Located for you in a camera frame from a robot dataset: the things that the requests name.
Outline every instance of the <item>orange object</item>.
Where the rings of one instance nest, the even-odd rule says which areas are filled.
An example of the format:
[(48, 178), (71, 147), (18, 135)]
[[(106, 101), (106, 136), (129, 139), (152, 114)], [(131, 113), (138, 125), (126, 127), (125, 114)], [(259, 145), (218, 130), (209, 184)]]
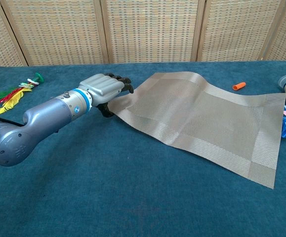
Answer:
[(237, 85), (233, 85), (233, 90), (242, 89), (246, 85), (246, 82), (238, 83)]

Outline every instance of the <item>gray fabric mat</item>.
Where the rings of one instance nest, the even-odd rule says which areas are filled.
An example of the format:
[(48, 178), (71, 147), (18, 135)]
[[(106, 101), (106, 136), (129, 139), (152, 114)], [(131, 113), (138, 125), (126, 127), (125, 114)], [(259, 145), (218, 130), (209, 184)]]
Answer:
[(169, 146), (273, 188), (285, 99), (233, 94), (192, 72), (155, 73), (109, 108)]

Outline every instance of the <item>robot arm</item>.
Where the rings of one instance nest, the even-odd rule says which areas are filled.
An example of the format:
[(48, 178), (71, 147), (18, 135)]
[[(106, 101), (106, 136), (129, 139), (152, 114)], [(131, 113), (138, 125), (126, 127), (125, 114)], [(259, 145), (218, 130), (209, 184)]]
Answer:
[(112, 116), (108, 102), (122, 91), (133, 93), (130, 83), (128, 78), (113, 74), (96, 74), (80, 82), (78, 88), (27, 110), (24, 126), (0, 121), (0, 165), (22, 162), (40, 141), (86, 114), (92, 106), (103, 116)]

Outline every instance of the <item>table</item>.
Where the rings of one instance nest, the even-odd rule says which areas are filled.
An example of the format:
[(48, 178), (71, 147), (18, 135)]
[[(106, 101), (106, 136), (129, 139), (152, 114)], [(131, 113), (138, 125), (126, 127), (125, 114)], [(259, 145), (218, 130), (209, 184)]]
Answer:
[[(191, 71), (235, 93), (281, 92), (286, 62), (186, 62), (0, 67), (0, 90), (39, 72), (45, 83), (2, 118), (23, 113), (96, 73), (137, 87), (155, 72)], [(286, 139), (275, 189), (166, 146), (114, 116), (91, 111), (0, 166), (0, 236), (286, 236)]]

